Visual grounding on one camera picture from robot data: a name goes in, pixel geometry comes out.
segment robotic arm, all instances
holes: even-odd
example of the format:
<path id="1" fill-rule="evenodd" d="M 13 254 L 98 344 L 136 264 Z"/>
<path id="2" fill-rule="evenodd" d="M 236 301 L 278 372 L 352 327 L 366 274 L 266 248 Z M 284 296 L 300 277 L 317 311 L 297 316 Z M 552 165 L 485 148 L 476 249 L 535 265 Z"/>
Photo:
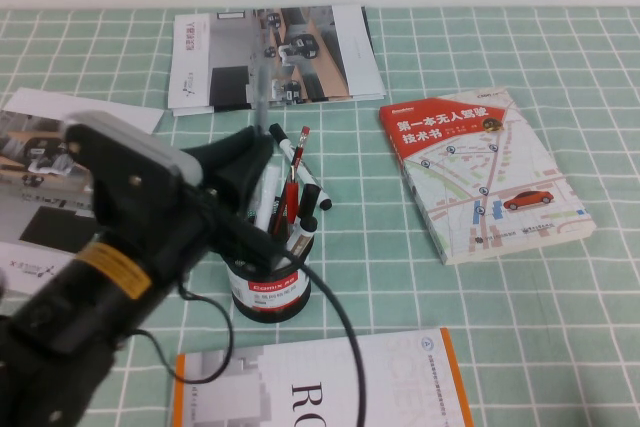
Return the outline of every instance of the robotic arm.
<path id="1" fill-rule="evenodd" d="M 94 179 L 102 231 L 11 318 L 0 317 L 0 425 L 71 427 L 114 352 L 208 251 L 270 269 L 282 247 L 242 220 L 272 155 L 248 127 L 178 151 L 114 117 L 65 130 Z"/>

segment red car illustration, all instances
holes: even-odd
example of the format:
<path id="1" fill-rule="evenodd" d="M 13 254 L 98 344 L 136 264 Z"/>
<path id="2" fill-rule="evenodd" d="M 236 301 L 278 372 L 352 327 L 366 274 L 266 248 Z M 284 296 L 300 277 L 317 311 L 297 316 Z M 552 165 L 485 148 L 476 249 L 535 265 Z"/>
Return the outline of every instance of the red car illustration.
<path id="1" fill-rule="evenodd" d="M 505 209 L 516 210 L 519 207 L 524 207 L 526 205 L 537 204 L 542 202 L 543 204 L 548 204 L 553 200 L 553 195 L 551 192 L 539 191 L 539 190 L 529 190 L 527 192 L 521 192 L 516 195 L 513 199 L 507 200 L 504 204 Z"/>

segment black cable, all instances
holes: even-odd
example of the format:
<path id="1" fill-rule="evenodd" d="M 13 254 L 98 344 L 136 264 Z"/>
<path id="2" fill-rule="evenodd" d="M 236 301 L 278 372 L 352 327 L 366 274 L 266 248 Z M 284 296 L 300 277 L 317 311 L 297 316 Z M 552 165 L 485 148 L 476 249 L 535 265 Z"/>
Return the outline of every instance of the black cable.
<path id="1" fill-rule="evenodd" d="M 340 321 L 342 322 L 342 325 L 344 326 L 344 330 L 347 333 L 347 339 L 349 339 L 349 344 L 351 344 L 351 350 L 353 351 L 353 359 L 356 364 L 356 373 L 358 376 L 358 417 L 356 420 L 356 426 L 364 427 L 364 421 L 367 414 L 367 385 L 360 346 L 358 345 L 358 339 L 356 338 L 356 333 L 353 330 L 353 326 L 351 325 L 349 316 L 347 316 L 344 307 L 342 307 L 342 304 L 340 303 L 336 295 L 331 291 L 329 286 L 324 283 L 320 276 L 313 270 L 311 270 L 311 267 L 309 267 L 295 255 L 293 255 L 287 249 L 282 249 L 282 256 L 289 259 L 289 261 L 291 261 L 291 263 L 295 267 L 307 274 L 311 281 L 316 284 L 316 286 L 327 297 L 327 300 L 335 309 L 338 317 L 340 318 Z"/>
<path id="2" fill-rule="evenodd" d="M 160 362 L 162 363 L 164 368 L 167 370 L 167 372 L 169 372 L 169 374 L 177 381 L 187 385 L 208 384 L 209 382 L 213 382 L 218 377 L 220 377 L 222 373 L 227 369 L 229 362 L 231 362 L 231 355 L 233 354 L 233 347 L 234 347 L 234 333 L 233 333 L 233 326 L 231 324 L 231 317 L 229 317 L 229 314 L 220 303 L 218 303 L 213 299 L 209 299 L 208 297 L 203 297 L 201 295 L 197 295 L 197 294 L 194 294 L 193 292 L 188 291 L 184 287 L 184 284 L 182 282 L 178 283 L 178 294 L 180 295 L 180 297 L 182 297 L 185 300 L 185 302 L 191 302 L 191 301 L 206 302 L 207 304 L 213 305 L 216 309 L 220 311 L 220 313 L 224 317 L 224 320 L 227 323 L 227 329 L 229 331 L 229 344 L 224 354 L 224 358 L 222 359 L 222 364 L 220 365 L 218 370 L 216 370 L 209 377 L 205 377 L 204 379 L 196 379 L 196 380 L 185 379 L 179 376 L 175 372 L 175 370 L 171 368 L 171 366 L 169 365 L 169 362 L 167 362 L 167 359 L 164 356 L 164 353 L 162 352 L 162 347 L 160 347 L 160 343 L 158 342 L 158 339 L 156 339 L 153 336 L 153 334 L 143 329 L 135 329 L 130 332 L 130 335 L 131 336 L 140 335 L 142 337 L 146 337 L 147 339 L 149 339 L 153 344 L 153 346 L 155 347 L 156 352 L 158 353 L 158 357 L 160 357 Z"/>

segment car illustration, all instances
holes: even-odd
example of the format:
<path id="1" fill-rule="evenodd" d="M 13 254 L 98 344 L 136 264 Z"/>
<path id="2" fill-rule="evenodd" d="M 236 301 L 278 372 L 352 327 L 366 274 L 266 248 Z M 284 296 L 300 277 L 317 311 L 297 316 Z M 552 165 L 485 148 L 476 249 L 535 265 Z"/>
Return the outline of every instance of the car illustration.
<path id="1" fill-rule="evenodd" d="M 276 12 L 267 14 L 267 25 L 274 29 L 279 29 L 281 25 L 280 14 Z"/>
<path id="2" fill-rule="evenodd" d="M 271 97 L 278 102 L 284 101 L 287 104 L 302 104 L 302 86 L 300 82 L 291 80 L 280 82 L 277 79 L 271 81 Z"/>
<path id="3" fill-rule="evenodd" d="M 287 45 L 278 47 L 282 65 L 291 66 L 300 60 L 311 60 L 318 57 L 320 46 L 312 34 L 300 34 L 291 39 Z"/>
<path id="4" fill-rule="evenodd" d="M 0 150 L 0 176 L 22 180 L 25 187 L 39 187 L 45 180 L 69 175 L 74 163 L 57 132 L 16 131 L 6 134 Z"/>
<path id="5" fill-rule="evenodd" d="M 547 191 L 539 191 L 539 190 L 529 190 L 527 192 L 521 192 L 516 195 L 513 199 L 507 200 L 503 206 L 505 209 L 516 210 L 520 207 L 525 207 L 527 205 L 538 204 L 542 202 L 543 204 L 548 204 L 553 200 L 553 195 Z"/>

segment red book cover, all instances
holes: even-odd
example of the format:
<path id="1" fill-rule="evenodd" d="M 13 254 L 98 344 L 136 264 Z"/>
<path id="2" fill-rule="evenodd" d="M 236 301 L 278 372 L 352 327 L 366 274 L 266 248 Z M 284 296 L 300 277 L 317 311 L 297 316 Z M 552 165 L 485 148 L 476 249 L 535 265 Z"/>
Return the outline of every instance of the red book cover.
<path id="1" fill-rule="evenodd" d="M 380 120 L 445 264 L 595 229 L 505 89 L 389 105 Z"/>

